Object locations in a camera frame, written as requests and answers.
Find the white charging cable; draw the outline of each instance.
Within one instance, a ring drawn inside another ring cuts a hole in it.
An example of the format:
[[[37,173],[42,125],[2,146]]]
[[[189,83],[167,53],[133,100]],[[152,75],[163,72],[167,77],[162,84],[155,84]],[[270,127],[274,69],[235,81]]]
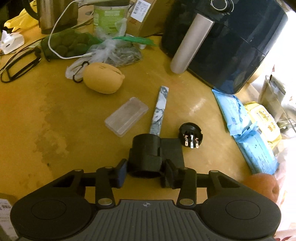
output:
[[[67,9],[71,6],[72,3],[75,3],[75,2],[79,3],[79,2],[82,2],[82,0],[74,0],[74,1],[72,1],[72,2],[69,3],[69,5],[65,8],[65,10],[63,11],[63,13],[61,14],[61,16],[58,18],[57,22],[55,23],[55,25],[54,25],[54,27],[53,27],[53,29],[52,29],[50,35],[49,35],[49,39],[48,39],[48,47],[49,47],[49,49],[50,49],[53,53],[55,53],[59,58],[62,58],[62,59],[72,59],[72,58],[80,58],[80,57],[92,56],[92,53],[86,53],[86,54],[84,54],[84,55],[79,55],[79,56],[73,56],[73,57],[67,57],[67,58],[66,58],[66,57],[62,57],[61,55],[59,55],[59,54],[58,54],[56,51],[54,51],[54,50],[52,49],[52,47],[50,46],[50,40],[51,40],[51,38],[52,38],[52,34],[53,34],[53,32],[54,32],[54,29],[56,28],[58,22],[61,20],[62,16],[63,16],[64,13],[67,11]]]

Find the clear plastic case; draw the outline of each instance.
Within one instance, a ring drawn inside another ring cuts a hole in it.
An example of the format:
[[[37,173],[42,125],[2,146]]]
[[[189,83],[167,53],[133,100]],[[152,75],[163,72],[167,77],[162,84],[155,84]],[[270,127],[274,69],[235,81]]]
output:
[[[148,111],[148,106],[132,97],[106,120],[106,126],[117,136],[124,134]]]

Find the blue wet wipes package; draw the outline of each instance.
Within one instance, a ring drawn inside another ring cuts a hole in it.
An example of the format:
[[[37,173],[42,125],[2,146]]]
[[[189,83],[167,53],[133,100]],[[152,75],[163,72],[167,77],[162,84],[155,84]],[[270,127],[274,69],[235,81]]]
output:
[[[252,124],[244,105],[234,95],[224,94],[216,90],[212,90],[212,92],[227,123],[230,135],[241,135]]]
[[[229,94],[212,90],[227,123],[230,135],[235,139],[251,172],[274,174],[279,164],[265,139],[260,136],[257,123],[251,119],[240,100]]]

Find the marble-patterned handle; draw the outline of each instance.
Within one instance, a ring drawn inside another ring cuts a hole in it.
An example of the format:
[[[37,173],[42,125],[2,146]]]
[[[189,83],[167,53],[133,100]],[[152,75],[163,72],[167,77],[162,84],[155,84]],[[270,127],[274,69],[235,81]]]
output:
[[[158,136],[160,134],[167,97],[168,97],[168,87],[161,86],[154,115],[152,118],[152,123],[150,127],[150,132],[149,132],[150,134],[154,134]]]

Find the metal prong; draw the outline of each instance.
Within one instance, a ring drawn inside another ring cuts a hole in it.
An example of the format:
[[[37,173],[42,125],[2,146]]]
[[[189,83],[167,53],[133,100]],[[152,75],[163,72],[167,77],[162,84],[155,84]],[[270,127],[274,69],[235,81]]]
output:
[[[185,136],[185,146],[188,146],[188,136]]]
[[[195,138],[195,148],[198,148],[198,138]]]
[[[193,135],[190,135],[190,148],[193,149]]]

